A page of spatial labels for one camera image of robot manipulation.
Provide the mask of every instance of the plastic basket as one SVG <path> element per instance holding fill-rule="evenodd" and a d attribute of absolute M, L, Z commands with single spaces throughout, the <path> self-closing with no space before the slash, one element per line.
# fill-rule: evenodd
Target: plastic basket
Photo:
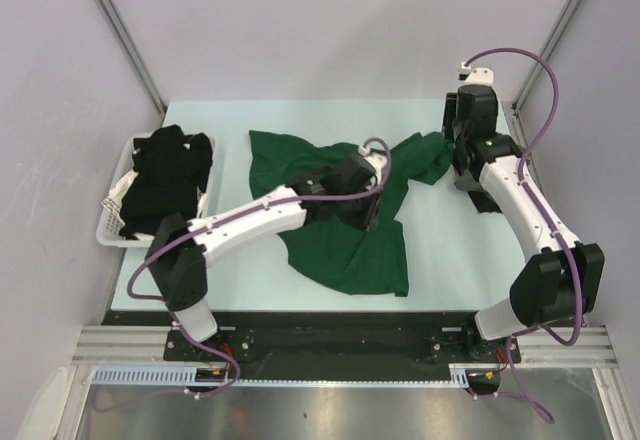
<path fill-rule="evenodd" d="M 116 167 L 116 171 L 113 174 L 113 180 L 111 180 L 110 189 L 115 186 L 115 184 L 127 173 L 131 168 L 133 168 L 133 159 L 131 158 L 131 154 L 133 153 L 133 139 L 134 138 L 147 138 L 151 136 L 151 133 L 139 133 L 134 135 L 124 146 L 124 150 L 122 151 L 122 155 L 120 155 L 120 160 L 118 161 L 118 166 Z M 209 139 L 211 140 L 211 150 L 213 151 L 213 165 L 211 165 L 211 169 L 209 170 L 209 179 L 207 180 L 207 199 L 205 201 L 204 208 L 202 210 L 202 215 L 207 215 L 209 210 L 209 204 L 212 199 L 217 198 L 215 192 L 215 177 L 217 176 L 215 172 L 218 171 L 218 155 L 217 152 L 219 148 L 217 148 L 216 142 L 213 137 L 209 135 Z M 103 208 L 102 214 L 100 215 L 100 220 L 98 221 L 98 230 L 96 231 L 96 239 L 102 245 L 107 247 L 119 247 L 119 248 L 149 248 L 151 246 L 151 241 L 148 240 L 129 240 L 124 237 L 121 237 L 118 232 L 123 227 L 122 221 L 120 218 L 112 213 L 110 210 Z"/>

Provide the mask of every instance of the green cloth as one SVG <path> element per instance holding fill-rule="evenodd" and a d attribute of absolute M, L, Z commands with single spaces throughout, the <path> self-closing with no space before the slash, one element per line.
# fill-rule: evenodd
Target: green cloth
<path fill-rule="evenodd" d="M 356 146 L 338 143 L 315 147 L 292 135 L 250 131 L 253 163 L 249 186 L 253 198 L 269 193 L 293 177 L 333 167 Z M 356 230 L 337 218 L 280 234 L 289 265 L 334 290 L 355 294 L 409 293 L 402 224 L 394 217 L 409 191 L 408 181 L 433 185 L 451 165 L 453 146 L 439 133 L 412 135 L 391 149 L 391 176 L 380 201 L 378 228 Z"/>

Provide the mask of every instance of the table top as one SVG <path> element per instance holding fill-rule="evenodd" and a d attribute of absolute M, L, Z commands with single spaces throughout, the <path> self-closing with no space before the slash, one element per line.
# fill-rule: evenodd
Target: table top
<path fill-rule="evenodd" d="M 172 102 L 164 125 L 204 132 L 216 139 L 217 181 L 208 215 L 252 200 L 249 190 L 249 130 L 288 133 L 323 146 L 359 144 L 378 136 L 390 146 L 409 135 L 439 131 L 444 98 L 402 100 L 299 100 Z M 498 130 L 508 132 L 502 112 Z M 276 235 L 220 259 L 207 272 L 207 301 L 216 311 L 441 311 L 477 310 L 502 300 L 524 259 L 501 214 L 479 214 L 467 194 L 453 185 L 453 169 L 434 186 L 410 181 L 396 216 L 404 226 L 409 296 L 346 295 L 324 287 L 287 264 Z M 146 250 L 128 249 L 111 309 L 164 310 L 160 302 L 126 293 Z M 135 290 L 158 294 L 148 271 Z"/>

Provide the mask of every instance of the white wall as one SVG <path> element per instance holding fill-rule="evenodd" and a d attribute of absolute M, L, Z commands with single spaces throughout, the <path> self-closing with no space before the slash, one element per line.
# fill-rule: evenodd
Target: white wall
<path fill-rule="evenodd" d="M 640 409 L 640 0 L 586 0 L 552 59 L 560 82 L 555 124 L 535 157 L 545 193 L 585 242 L 605 252 L 591 320 L 606 324 Z M 529 138 L 550 105 L 549 82 L 522 112 Z"/>
<path fill-rule="evenodd" d="M 566 0 L 114 0 L 165 101 L 441 97 L 480 50 L 539 50 Z M 530 64 L 491 59 L 510 100 Z"/>
<path fill-rule="evenodd" d="M 0 438 L 68 365 L 117 266 L 99 202 L 159 119 L 94 0 L 0 0 Z"/>

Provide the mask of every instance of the metal floor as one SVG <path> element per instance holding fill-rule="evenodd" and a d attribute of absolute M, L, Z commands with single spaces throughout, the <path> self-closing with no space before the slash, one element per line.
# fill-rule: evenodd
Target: metal floor
<path fill-rule="evenodd" d="M 237 387 L 194 401 L 180 393 L 106 408 L 156 387 L 93 386 L 77 440 L 612 439 L 590 369 L 522 372 L 556 417 L 549 426 L 513 399 L 473 401 L 463 390 Z M 503 391 L 517 391 L 504 375 Z"/>

